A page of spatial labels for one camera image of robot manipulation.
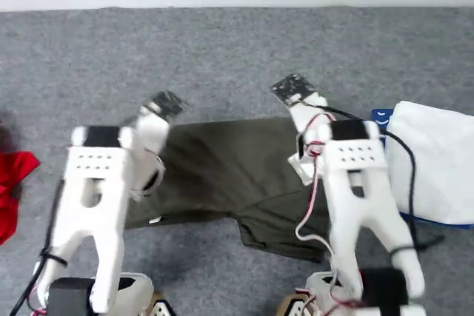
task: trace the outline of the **mounting plate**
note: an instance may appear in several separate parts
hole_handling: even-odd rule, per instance
[[[273,93],[288,107],[316,92],[315,87],[298,73],[287,76],[272,86]]]

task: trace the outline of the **black plastic part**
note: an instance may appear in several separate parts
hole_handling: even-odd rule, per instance
[[[173,309],[171,308],[171,305],[170,305],[166,300],[157,300],[157,301],[155,302],[155,305],[156,305],[157,303],[163,303],[164,305],[166,305],[166,308],[167,308],[168,311],[170,312],[170,315],[171,315],[171,316],[176,316],[175,312],[174,312]]]
[[[403,272],[395,268],[361,270],[364,307],[378,307],[381,316],[400,316],[400,306],[409,298]]]
[[[129,288],[135,283],[135,279],[133,278],[120,278],[118,282],[118,290]]]
[[[298,157],[299,157],[299,159],[302,159],[303,155],[304,155],[304,137],[303,137],[303,135],[298,134],[297,141],[298,141]]]
[[[144,106],[165,121],[170,121],[170,119],[183,111],[185,104],[186,103],[175,93],[167,90],[166,92],[156,94],[151,101]]]
[[[331,122],[333,140],[367,140],[369,134],[361,120],[340,120]]]
[[[59,278],[50,286],[47,316],[98,316],[90,306],[93,279]]]
[[[87,137],[84,147],[120,147],[120,127],[118,126],[90,126],[87,128]]]
[[[301,299],[293,299],[290,301],[290,303],[288,304],[288,307],[287,307],[287,311],[285,311],[284,313],[284,316],[293,316],[290,314],[291,312],[291,309],[293,308],[293,305],[295,305],[295,303],[299,303],[299,302],[304,302],[306,301],[306,299],[304,297],[302,297]]]
[[[304,100],[313,94],[316,89],[304,77],[295,73],[274,84],[272,91],[287,107],[292,107],[297,104],[297,102],[291,100],[296,94],[299,94],[299,100]]]
[[[331,284],[331,281],[333,281],[333,277],[325,277],[325,278],[323,278],[323,280],[324,280],[324,282],[325,282],[326,284]],[[342,286],[342,284],[341,284],[341,282],[339,281],[339,279],[336,280],[336,284],[334,284],[334,285],[336,285],[336,286]]]

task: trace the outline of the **blue tag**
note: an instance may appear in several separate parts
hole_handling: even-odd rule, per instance
[[[370,116],[375,121],[379,128],[386,129],[390,120],[390,116],[393,114],[393,109],[373,109],[370,112]],[[380,141],[385,147],[385,137],[382,136]]]

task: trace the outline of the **black wire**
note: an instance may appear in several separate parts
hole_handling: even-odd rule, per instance
[[[307,107],[315,107],[316,109],[333,112],[335,114],[345,116],[346,118],[350,118],[352,120],[361,120],[361,121],[364,120],[363,118],[359,118],[358,116],[355,116],[343,110],[336,109],[334,107],[327,107],[323,105],[313,105],[313,104],[307,103],[306,101],[300,101],[300,102],[303,105],[306,105]],[[412,165],[412,172],[410,176],[410,189],[408,192],[408,228],[410,229],[410,234],[412,236],[413,246],[401,246],[397,249],[394,249],[390,254],[394,255],[395,253],[400,252],[401,250],[405,250],[405,249],[415,249],[416,251],[425,251],[429,247],[442,242],[444,240],[444,236],[442,235],[437,236],[433,238],[431,241],[428,241],[423,244],[420,244],[418,241],[418,231],[415,225],[415,212],[414,212],[414,192],[415,192],[415,179],[416,179],[415,155],[413,154],[413,151],[408,147],[408,145],[404,143],[403,140],[399,138],[397,135],[395,135],[394,133],[391,133],[390,131],[387,131],[386,129],[381,129],[380,133],[390,137],[391,139],[395,140],[398,144],[400,144],[403,147],[403,149],[408,153],[410,157],[410,163]]]
[[[380,133],[397,141],[398,144],[400,144],[400,146],[402,146],[403,149],[407,151],[410,157],[410,163],[412,164],[412,173],[410,177],[410,188],[408,191],[408,227],[410,228],[410,234],[412,235],[413,245],[415,246],[415,249],[419,250],[421,246],[418,242],[418,232],[415,226],[415,212],[413,208],[414,206],[413,193],[415,192],[415,179],[416,179],[415,155],[413,154],[413,151],[407,146],[407,144],[404,143],[403,140],[399,138],[397,135],[391,133],[390,131],[387,131],[386,129],[381,129]]]
[[[51,240],[53,238],[53,229],[54,229],[54,224],[56,222],[56,215],[58,212],[59,201],[61,200],[61,192],[62,192],[63,186],[64,186],[64,180],[61,179],[54,193],[53,205],[51,206],[51,212],[50,212],[50,219],[47,225],[46,236],[44,238],[44,247],[40,252],[41,260],[39,261],[38,267],[36,268],[36,271],[33,273],[33,276],[31,277],[30,282],[28,283],[27,287],[21,294],[15,306],[12,308],[12,311],[10,312],[10,316],[16,316],[18,312],[20,311],[20,308],[23,306],[24,302],[29,298],[33,288],[36,285],[36,281],[38,281],[39,276],[41,275],[44,267],[46,266],[46,262],[48,259],[53,259],[63,265],[67,265],[67,262],[65,260],[53,255],[50,255]]]

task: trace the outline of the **white wire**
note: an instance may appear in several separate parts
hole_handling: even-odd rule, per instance
[[[316,299],[316,295],[311,296],[308,300],[306,300],[299,311],[299,316],[304,316],[304,310]]]
[[[300,240],[300,241],[318,241],[322,244],[324,244],[324,246],[327,248],[327,250],[329,251],[329,253],[331,254],[331,259],[334,257],[334,252],[333,252],[333,249],[331,248],[331,245],[329,245],[329,243],[320,235],[314,235],[314,234],[311,234],[311,235],[306,235],[306,236],[302,236],[300,235],[299,233],[299,230],[308,222],[308,220],[310,219],[310,216],[311,216],[311,213],[313,212],[313,208],[314,208],[314,203],[316,201],[316,194],[318,192],[318,176],[317,176],[317,172],[316,172],[316,157],[314,158],[314,176],[313,176],[313,190],[311,192],[311,198],[310,198],[310,204],[308,206],[308,210],[306,212],[306,215],[303,217],[303,220],[301,220],[301,222],[298,224],[298,226],[296,227],[295,229],[295,234],[296,234],[296,237]]]
[[[314,174],[313,174],[313,188],[312,188],[312,191],[311,191],[310,204],[308,205],[308,210],[306,212],[306,215],[303,217],[303,220],[301,220],[301,222],[298,224],[298,226],[295,229],[295,235],[300,241],[305,241],[305,242],[306,241],[318,241],[318,242],[324,244],[324,246],[327,248],[327,250],[331,254],[331,263],[330,264],[331,264],[331,271],[333,272],[333,279],[331,280],[330,291],[332,291],[334,286],[336,285],[336,281],[338,279],[338,272],[337,272],[337,269],[335,269],[333,267],[332,259],[334,258],[334,251],[331,248],[331,245],[320,235],[311,234],[311,235],[302,236],[299,233],[300,229],[303,228],[303,226],[310,219],[311,213],[313,212],[314,203],[316,201],[316,195],[317,195],[317,192],[318,192],[318,173],[317,173],[316,159],[317,159],[317,157],[314,157],[314,160],[313,160]],[[304,316],[304,310],[315,299],[316,299],[316,296],[313,295],[308,300],[306,300],[303,307],[301,308],[299,316]]]

